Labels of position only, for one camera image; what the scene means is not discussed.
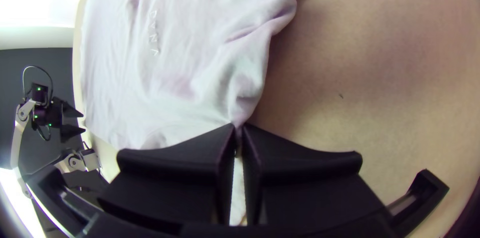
white t-shirt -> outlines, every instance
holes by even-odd
[[[296,0],[87,0],[85,125],[117,149],[241,126],[261,96],[271,37],[296,8]]]

white wall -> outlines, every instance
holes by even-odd
[[[0,0],[0,50],[72,47],[79,0]]]

black cable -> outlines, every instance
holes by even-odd
[[[85,141],[82,141],[83,145],[86,147],[86,150],[90,150],[90,147],[87,145]]]
[[[54,95],[54,82],[52,81],[52,77],[41,67],[39,66],[34,66],[34,65],[30,65],[30,66],[27,66],[23,69],[23,73],[21,74],[21,88],[23,89],[23,95],[24,97],[26,98],[27,97],[27,94],[31,91],[31,89],[26,93],[25,92],[25,71],[29,68],[36,68],[36,69],[39,69],[40,71],[44,72],[46,74],[46,76],[48,76],[48,78],[50,79],[50,96],[49,96],[49,99],[46,103],[46,106],[48,106],[50,104],[50,102],[52,101],[52,97]]]
[[[50,126],[46,125],[46,128],[48,130],[48,138],[45,138],[45,135],[43,134],[43,131],[40,129],[40,127],[37,128],[38,130],[38,133],[40,135],[40,137],[44,140],[44,141],[50,141],[51,137],[52,137],[52,134],[50,133]]]

robotic arm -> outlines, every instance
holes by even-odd
[[[69,124],[64,124],[64,117],[78,118],[83,114],[70,106],[66,101],[57,97],[48,97],[48,87],[32,83],[31,98],[27,96],[23,99],[23,103],[19,104],[15,112],[15,130],[11,143],[10,166],[14,171],[17,181],[20,184],[23,194],[32,198],[32,194],[24,181],[19,168],[20,146],[22,135],[28,122],[31,121],[33,130],[38,130],[40,136],[45,140],[50,140],[50,128],[60,129],[60,141],[66,142],[70,138],[85,132],[85,129],[78,128]],[[41,126],[48,130],[48,137],[45,137]],[[97,154],[87,147],[86,150],[75,151],[69,149],[53,162],[61,173],[68,173],[75,170],[91,171],[100,167]]]

black plastic mount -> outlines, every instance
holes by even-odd
[[[48,100],[48,98],[46,98],[48,87],[33,83],[31,89],[34,100]],[[60,142],[65,143],[72,137],[85,132],[83,128],[66,124],[65,119],[80,117],[83,117],[83,114],[68,104],[67,101],[53,97],[47,105],[35,106],[31,127],[33,130],[37,130],[39,126],[58,128],[60,129]]]
[[[356,152],[302,147],[251,125],[243,137],[248,226],[228,226],[237,140],[226,125],[178,145],[122,150],[95,207],[48,166],[27,182],[53,222],[77,237],[405,237],[448,192],[428,170],[385,207]]]

